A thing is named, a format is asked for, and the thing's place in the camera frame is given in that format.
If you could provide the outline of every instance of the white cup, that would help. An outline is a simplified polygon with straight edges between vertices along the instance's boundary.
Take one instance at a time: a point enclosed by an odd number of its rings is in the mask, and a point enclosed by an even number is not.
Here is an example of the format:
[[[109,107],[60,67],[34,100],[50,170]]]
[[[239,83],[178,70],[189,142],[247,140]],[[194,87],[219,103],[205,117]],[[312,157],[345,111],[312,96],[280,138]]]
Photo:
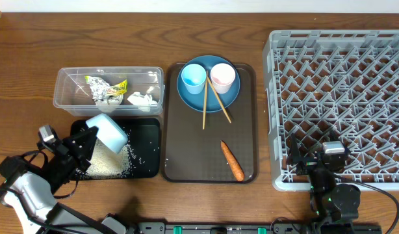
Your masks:
[[[212,67],[210,76],[216,92],[225,94],[236,78],[236,71],[229,64],[220,63]]]

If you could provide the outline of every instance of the wooden chopstick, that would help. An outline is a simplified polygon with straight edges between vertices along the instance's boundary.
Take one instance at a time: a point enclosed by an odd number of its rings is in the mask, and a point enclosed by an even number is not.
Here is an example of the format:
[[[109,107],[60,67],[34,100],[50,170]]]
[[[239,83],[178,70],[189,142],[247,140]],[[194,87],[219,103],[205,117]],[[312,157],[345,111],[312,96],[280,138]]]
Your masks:
[[[212,83],[211,83],[210,79],[208,78],[208,76],[207,76],[207,81],[208,81],[208,83],[210,84],[211,89],[212,89],[212,91],[214,92],[214,95],[215,95],[215,97],[217,98],[217,101],[219,102],[219,104],[220,104],[220,106],[221,106],[221,109],[224,111],[225,117],[227,117],[228,122],[231,123],[230,117],[228,116],[227,111],[225,111],[224,105],[223,105],[223,103],[221,102],[220,97],[218,97],[217,91],[215,90],[215,88],[214,88],[214,86],[212,85]]]
[[[204,110],[202,115],[202,129],[205,129],[205,114],[207,113],[207,92],[208,92],[208,83],[205,83],[205,92],[204,92]]]

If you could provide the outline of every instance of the blue plate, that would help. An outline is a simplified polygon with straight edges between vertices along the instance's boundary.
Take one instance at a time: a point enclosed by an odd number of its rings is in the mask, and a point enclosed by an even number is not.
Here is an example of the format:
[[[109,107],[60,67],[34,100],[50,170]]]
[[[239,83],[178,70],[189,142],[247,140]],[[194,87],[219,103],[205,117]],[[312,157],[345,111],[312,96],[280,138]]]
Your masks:
[[[234,68],[234,66],[227,61],[224,58],[217,57],[214,55],[204,55],[200,57],[196,57],[192,59],[191,61],[187,62],[185,66],[189,64],[199,64],[203,66],[208,73],[211,72],[211,68],[214,67],[215,65],[219,63],[225,63]],[[181,69],[178,75],[178,80],[176,82],[177,88],[178,88],[178,93],[181,96],[181,99],[192,109],[196,111],[203,112],[204,109],[204,91],[203,89],[199,94],[191,94],[188,92],[187,88],[184,85],[184,82],[182,81],[181,74],[182,70],[185,68],[185,66]],[[233,81],[233,84],[231,85],[231,88],[226,92],[225,94],[218,94],[218,96],[221,99],[221,102],[224,105],[224,108],[227,108],[236,100],[238,92],[240,91],[240,77],[238,76],[237,70],[234,68],[236,72],[236,77]],[[217,101],[217,98],[214,95],[214,92],[212,91],[210,85],[208,85],[208,94],[207,94],[207,113],[213,113],[221,110],[221,106]]]

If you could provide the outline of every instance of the gray dish rack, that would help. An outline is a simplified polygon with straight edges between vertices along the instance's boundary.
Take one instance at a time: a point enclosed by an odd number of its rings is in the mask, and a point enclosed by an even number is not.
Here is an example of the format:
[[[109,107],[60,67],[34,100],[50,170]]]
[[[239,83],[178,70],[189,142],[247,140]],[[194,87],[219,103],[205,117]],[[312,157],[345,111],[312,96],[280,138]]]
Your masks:
[[[341,176],[399,190],[399,31],[273,31],[263,67],[275,188],[310,189],[286,165],[291,133],[310,156],[334,130],[351,150]]]

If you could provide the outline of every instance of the blue cup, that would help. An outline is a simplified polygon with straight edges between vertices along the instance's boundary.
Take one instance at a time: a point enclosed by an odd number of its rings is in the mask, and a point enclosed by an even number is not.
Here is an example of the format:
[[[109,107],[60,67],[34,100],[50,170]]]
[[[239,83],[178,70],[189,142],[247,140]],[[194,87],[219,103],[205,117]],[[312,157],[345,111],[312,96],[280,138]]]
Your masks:
[[[189,64],[182,70],[182,81],[188,92],[199,94],[204,89],[207,80],[205,69],[199,64]]]

